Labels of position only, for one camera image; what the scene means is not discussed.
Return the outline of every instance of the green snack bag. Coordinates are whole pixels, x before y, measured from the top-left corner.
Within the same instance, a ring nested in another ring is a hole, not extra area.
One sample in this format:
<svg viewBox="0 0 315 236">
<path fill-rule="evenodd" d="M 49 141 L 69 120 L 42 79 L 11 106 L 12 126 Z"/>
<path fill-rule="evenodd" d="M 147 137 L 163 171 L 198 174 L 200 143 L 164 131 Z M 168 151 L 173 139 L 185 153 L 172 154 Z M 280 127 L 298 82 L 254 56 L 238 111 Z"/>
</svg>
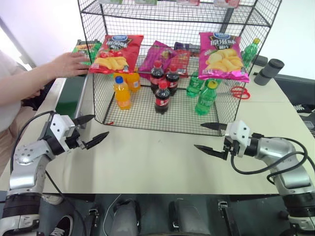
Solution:
<svg viewBox="0 0 315 236">
<path fill-rule="evenodd" d="M 156 5 L 158 0 L 134 0 L 136 4 Z"/>
<path fill-rule="evenodd" d="M 91 55 L 91 61 L 92 63 L 94 62 L 94 59 L 97 55 L 98 50 L 100 49 L 100 47 L 102 46 L 102 44 L 100 42 L 96 42 L 96 43 L 89 43 L 88 45 L 84 42 L 79 45 L 76 45 L 75 48 L 73 49 L 72 52 L 76 53 L 76 52 L 80 52 L 80 53 L 84 53 L 85 55 L 89 55 L 89 51 L 90 51 L 90 55 Z M 91 65 L 91 62 L 82 62 L 83 64 L 86 65 Z"/>
</svg>

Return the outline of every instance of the pink chip bag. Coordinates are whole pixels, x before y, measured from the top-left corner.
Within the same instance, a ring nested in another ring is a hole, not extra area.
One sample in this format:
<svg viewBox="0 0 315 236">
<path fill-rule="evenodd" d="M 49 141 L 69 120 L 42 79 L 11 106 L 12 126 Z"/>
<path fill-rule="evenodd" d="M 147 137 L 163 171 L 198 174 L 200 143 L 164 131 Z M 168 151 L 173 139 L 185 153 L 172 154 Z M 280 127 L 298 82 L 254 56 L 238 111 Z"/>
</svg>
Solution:
<svg viewBox="0 0 315 236">
<path fill-rule="evenodd" d="M 199 78 L 249 82 L 240 50 L 241 38 L 225 33 L 199 33 Z"/>
</svg>

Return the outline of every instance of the green soda bottle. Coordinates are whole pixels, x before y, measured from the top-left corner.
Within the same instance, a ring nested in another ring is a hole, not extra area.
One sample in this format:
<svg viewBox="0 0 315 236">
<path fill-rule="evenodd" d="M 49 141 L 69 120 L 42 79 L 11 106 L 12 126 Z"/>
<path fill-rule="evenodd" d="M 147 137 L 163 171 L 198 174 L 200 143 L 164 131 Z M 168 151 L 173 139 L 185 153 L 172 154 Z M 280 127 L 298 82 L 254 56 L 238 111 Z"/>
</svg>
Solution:
<svg viewBox="0 0 315 236">
<path fill-rule="evenodd" d="M 258 43 L 260 42 L 259 38 L 255 38 L 252 41 L 252 44 L 247 46 L 245 48 L 245 50 L 242 53 L 242 59 L 243 59 L 243 63 L 244 66 L 247 68 L 249 67 L 251 61 L 254 59 L 254 57 L 256 56 L 257 52 L 258 52 Z"/>
<path fill-rule="evenodd" d="M 216 97 L 216 88 L 218 83 L 214 80 L 208 82 L 208 86 L 204 87 L 198 98 L 198 103 L 195 107 L 195 111 L 198 115 L 206 115 L 209 113 Z"/>
<path fill-rule="evenodd" d="M 201 86 L 204 80 L 198 78 L 198 71 L 193 72 L 192 77 L 189 81 L 189 85 L 186 89 L 186 94 L 188 97 L 196 97 L 199 94 Z"/>
<path fill-rule="evenodd" d="M 219 85 L 221 84 L 221 82 L 222 82 L 221 79 L 213 79 L 213 78 L 211 78 L 211 79 L 206 80 L 206 82 L 205 82 L 205 87 L 208 86 L 208 83 L 209 83 L 210 81 L 216 81 L 216 82 L 218 83 L 218 86 L 219 86 Z"/>
</svg>

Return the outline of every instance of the table surface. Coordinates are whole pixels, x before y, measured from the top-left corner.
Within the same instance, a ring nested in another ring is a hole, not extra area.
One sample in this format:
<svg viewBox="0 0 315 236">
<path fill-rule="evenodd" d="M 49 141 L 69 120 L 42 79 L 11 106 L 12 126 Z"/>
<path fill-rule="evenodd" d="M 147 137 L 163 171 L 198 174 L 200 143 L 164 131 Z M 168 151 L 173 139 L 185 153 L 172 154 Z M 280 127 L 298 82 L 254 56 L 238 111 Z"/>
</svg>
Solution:
<svg viewBox="0 0 315 236">
<path fill-rule="evenodd" d="M 56 107 L 65 79 L 57 79 L 38 113 Z M 242 100 L 236 119 L 243 120 L 252 132 L 266 136 L 296 139 L 307 148 L 315 161 L 315 139 L 277 83 L 253 82 L 246 88 L 249 100 Z M 84 114 L 93 113 L 92 82 L 88 80 Z M 19 145 L 37 140 L 47 117 L 32 122 Z M 244 176 L 235 172 L 229 161 L 204 154 L 193 145 L 222 150 L 224 137 L 190 135 L 162 131 L 102 125 L 92 120 L 82 140 L 110 131 L 107 138 L 90 150 L 75 149 L 50 162 L 47 171 L 65 193 L 179 193 L 179 194 L 275 194 L 276 188 L 266 176 L 269 172 Z M 244 156 L 236 159 L 244 171 L 265 167 L 262 161 Z M 309 163 L 304 164 L 315 179 Z M 0 178 L 0 190 L 9 187 L 9 165 Z M 56 193 L 45 181 L 44 192 Z"/>
</svg>

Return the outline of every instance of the potato chips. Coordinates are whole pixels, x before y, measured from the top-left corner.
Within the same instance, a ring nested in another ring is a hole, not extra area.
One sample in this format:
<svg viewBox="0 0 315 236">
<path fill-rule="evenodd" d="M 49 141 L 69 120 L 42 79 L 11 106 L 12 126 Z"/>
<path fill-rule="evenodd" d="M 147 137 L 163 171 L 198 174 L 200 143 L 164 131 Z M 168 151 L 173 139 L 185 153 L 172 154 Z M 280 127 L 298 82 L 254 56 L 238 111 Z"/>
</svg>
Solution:
<svg viewBox="0 0 315 236">
<path fill-rule="evenodd" d="M 240 53 L 240 37 L 225 33 L 199 33 L 199 78 L 249 82 Z"/>
<path fill-rule="evenodd" d="M 142 35 L 106 35 L 89 72 L 133 73 L 142 40 Z"/>
</svg>

